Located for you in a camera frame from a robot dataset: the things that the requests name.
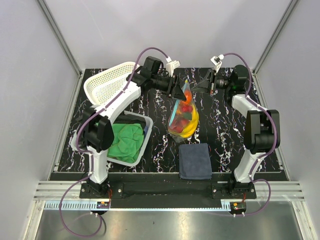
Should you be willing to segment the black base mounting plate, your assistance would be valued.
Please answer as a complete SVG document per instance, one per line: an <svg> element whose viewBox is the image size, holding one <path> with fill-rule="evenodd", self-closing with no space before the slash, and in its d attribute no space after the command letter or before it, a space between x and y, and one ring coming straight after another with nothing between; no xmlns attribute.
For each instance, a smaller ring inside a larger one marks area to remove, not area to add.
<svg viewBox="0 0 320 240"><path fill-rule="evenodd" d="M254 200L257 193L254 185L248 183L245 187L230 190L227 183L205 181L112 181L102 185L100 191L90 184L83 183L80 187L81 199L102 199L112 197L124 199L131 196L201 196L215 200Z"/></svg>

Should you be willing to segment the left aluminium frame post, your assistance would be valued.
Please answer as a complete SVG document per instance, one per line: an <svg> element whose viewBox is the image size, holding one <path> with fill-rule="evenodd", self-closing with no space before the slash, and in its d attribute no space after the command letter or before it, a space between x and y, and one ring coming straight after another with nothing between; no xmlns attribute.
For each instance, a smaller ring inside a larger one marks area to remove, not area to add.
<svg viewBox="0 0 320 240"><path fill-rule="evenodd" d="M74 70L74 72L80 76L82 74L82 70L79 66L79 64L77 63L75 57L73 56L65 38L62 35L62 32L48 6L48 4L46 3L45 0L36 0L36 3L38 4L38 6L40 7L40 10L42 11L42 13L44 14L45 19L47 20L54 36L56 37L62 51L64 52L67 60L69 61L72 69Z"/></svg>

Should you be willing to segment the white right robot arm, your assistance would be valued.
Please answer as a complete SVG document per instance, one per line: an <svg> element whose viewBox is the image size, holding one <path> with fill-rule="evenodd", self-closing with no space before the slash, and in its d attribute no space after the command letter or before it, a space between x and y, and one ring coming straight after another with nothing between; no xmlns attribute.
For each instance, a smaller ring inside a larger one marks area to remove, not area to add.
<svg viewBox="0 0 320 240"><path fill-rule="evenodd" d="M250 79L251 73L243 65L236 65L226 77L218 76L217 71L211 68L191 89L208 94L224 90L225 102L245 118L245 152L227 185L228 195L235 199L244 194L243 184L253 181L261 161L278 148L281 141L280 114L277 110L260 106L246 95L246 82Z"/></svg>

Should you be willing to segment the grey plastic bin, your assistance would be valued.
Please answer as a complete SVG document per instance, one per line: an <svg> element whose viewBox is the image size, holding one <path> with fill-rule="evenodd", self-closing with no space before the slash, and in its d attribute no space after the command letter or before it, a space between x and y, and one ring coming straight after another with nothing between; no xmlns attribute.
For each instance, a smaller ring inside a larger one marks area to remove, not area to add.
<svg viewBox="0 0 320 240"><path fill-rule="evenodd" d="M107 150L108 162L126 167L136 166L148 145L153 120L145 115L124 111L112 124L114 140Z"/></svg>

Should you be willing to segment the aluminium front rail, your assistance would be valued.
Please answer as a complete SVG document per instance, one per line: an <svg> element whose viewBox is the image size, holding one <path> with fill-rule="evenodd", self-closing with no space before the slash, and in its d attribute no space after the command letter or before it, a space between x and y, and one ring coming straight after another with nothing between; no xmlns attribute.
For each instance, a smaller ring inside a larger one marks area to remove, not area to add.
<svg viewBox="0 0 320 240"><path fill-rule="evenodd" d="M84 184L77 184L71 190L67 190L73 184L72 181L40 181L37 185L34 199L58 200L66 193L66 198L75 200L83 193ZM205 181L116 181L108 185L111 188L112 197L120 199L133 195L142 196L201 196L213 197L219 193L225 182ZM270 181L271 201L303 202L305 200L302 188L296 181Z"/></svg>

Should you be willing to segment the green microfibre cloth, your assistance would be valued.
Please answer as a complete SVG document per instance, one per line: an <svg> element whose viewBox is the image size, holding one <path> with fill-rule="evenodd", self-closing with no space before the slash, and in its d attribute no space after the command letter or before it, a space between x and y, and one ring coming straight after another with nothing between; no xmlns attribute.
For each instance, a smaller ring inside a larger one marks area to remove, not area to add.
<svg viewBox="0 0 320 240"><path fill-rule="evenodd" d="M145 140L144 130L140 124L113 124L114 140L107 156L121 162L133 164L137 161Z"/></svg>

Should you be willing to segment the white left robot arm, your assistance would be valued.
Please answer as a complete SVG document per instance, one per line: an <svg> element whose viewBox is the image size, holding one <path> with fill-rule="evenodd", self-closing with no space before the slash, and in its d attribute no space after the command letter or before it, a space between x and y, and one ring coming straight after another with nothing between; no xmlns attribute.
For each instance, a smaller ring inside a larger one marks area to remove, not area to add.
<svg viewBox="0 0 320 240"><path fill-rule="evenodd" d="M112 143L115 139L113 124L125 108L138 99L143 91L156 89L177 100L183 99L183 92L174 75L180 67L178 60L166 58L164 72L159 74L163 62L155 57L147 57L140 66L126 61L104 70L84 83L83 89L90 103L80 118L79 128L75 131L70 146L89 156L87 179L93 182L90 192L97 198L108 193L107 162Z"/></svg>

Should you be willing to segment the red fake strawberry bunch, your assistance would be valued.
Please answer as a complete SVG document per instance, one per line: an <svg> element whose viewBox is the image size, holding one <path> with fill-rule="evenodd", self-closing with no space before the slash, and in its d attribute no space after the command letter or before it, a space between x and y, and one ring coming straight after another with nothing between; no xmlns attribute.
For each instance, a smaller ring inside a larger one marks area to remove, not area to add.
<svg viewBox="0 0 320 240"><path fill-rule="evenodd" d="M193 111L192 105L185 105L185 104L180 104L177 108L177 111L174 115L172 123L169 125L169 130L179 134L182 130L179 127L179 121L181 118L187 118L188 120L191 120L191 112Z"/></svg>

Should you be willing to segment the black cloth in bin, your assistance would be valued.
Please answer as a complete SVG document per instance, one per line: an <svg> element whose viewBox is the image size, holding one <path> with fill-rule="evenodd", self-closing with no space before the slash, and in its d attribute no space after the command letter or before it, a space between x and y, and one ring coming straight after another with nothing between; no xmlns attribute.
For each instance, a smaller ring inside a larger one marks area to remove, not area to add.
<svg viewBox="0 0 320 240"><path fill-rule="evenodd" d="M140 124L141 128L144 130L147 126L146 120L140 115L133 114L122 114L116 118L113 122L114 124Z"/></svg>

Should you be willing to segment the white perforated plastic basket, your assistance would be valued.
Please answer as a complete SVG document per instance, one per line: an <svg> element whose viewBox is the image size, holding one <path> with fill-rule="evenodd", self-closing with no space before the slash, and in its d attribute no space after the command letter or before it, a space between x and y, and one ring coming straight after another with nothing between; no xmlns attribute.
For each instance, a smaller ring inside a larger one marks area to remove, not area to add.
<svg viewBox="0 0 320 240"><path fill-rule="evenodd" d="M107 103L127 84L135 62L127 61L89 77L83 85L86 97L92 105Z"/></svg>

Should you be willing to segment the orange fake bell pepper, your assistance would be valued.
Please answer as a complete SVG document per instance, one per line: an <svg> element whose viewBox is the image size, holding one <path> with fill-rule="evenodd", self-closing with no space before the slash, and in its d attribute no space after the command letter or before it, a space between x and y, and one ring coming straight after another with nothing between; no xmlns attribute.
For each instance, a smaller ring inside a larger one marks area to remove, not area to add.
<svg viewBox="0 0 320 240"><path fill-rule="evenodd" d="M190 90L186 90L184 92L184 96L185 96L185 101L182 101L182 103L185 105L189 105L193 100L192 92Z"/></svg>

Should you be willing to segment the aluminium frame post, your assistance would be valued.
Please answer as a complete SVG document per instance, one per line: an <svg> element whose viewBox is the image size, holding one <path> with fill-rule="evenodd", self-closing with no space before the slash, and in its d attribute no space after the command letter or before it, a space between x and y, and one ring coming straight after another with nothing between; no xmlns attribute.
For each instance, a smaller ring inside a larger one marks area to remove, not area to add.
<svg viewBox="0 0 320 240"><path fill-rule="evenodd" d="M289 21L291 15L293 14L295 8L297 7L299 0L290 0L285 11L283 12L280 20L278 21L270 39L268 40L261 56L259 57L255 67L252 69L253 74L257 74L261 69L262 65L264 64L266 58L268 57L269 53L271 52L272 48L274 47L275 43L277 42L280 34L282 33L285 25Z"/></svg>
<svg viewBox="0 0 320 240"><path fill-rule="evenodd" d="M36 0L36 3L38 4L38 6L40 7L40 10L42 11L42 13L44 14L45 19L47 20L54 36L56 37L62 51L64 52L67 60L69 61L72 69L74 70L74 72L80 76L82 74L82 70L79 66L79 64L77 63L75 57L73 56L65 38L62 35L62 32L48 6L48 4L46 3L45 0Z"/></svg>

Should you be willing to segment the dark blue folded towel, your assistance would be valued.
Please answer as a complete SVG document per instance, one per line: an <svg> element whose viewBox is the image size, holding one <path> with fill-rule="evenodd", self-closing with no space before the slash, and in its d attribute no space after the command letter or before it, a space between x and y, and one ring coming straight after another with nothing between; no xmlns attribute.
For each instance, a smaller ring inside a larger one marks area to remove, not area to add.
<svg viewBox="0 0 320 240"><path fill-rule="evenodd" d="M207 143L181 144L178 147L179 177L184 180L210 180L212 165Z"/></svg>

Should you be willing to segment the clear zip top bag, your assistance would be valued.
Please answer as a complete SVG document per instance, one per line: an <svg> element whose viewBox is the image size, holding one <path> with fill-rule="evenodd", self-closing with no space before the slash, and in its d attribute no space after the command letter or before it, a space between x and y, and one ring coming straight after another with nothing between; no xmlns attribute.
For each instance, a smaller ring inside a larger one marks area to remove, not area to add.
<svg viewBox="0 0 320 240"><path fill-rule="evenodd" d="M186 100L176 100L167 124L168 133L176 143L190 138L196 132L199 123L199 113L187 80L182 91Z"/></svg>

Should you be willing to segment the yellow fake banana bunch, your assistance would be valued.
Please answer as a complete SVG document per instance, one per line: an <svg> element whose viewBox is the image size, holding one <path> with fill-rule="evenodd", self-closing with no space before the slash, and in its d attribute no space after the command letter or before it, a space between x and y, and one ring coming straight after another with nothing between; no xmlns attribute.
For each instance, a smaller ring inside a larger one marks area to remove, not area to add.
<svg viewBox="0 0 320 240"><path fill-rule="evenodd" d="M178 134L182 138L189 138L191 135L194 134L198 127L199 123L199 113L196 108L196 106L193 104L192 106L192 112L191 114L191 120L188 120L187 118L183 117L178 122L179 127L181 128L181 132Z"/></svg>

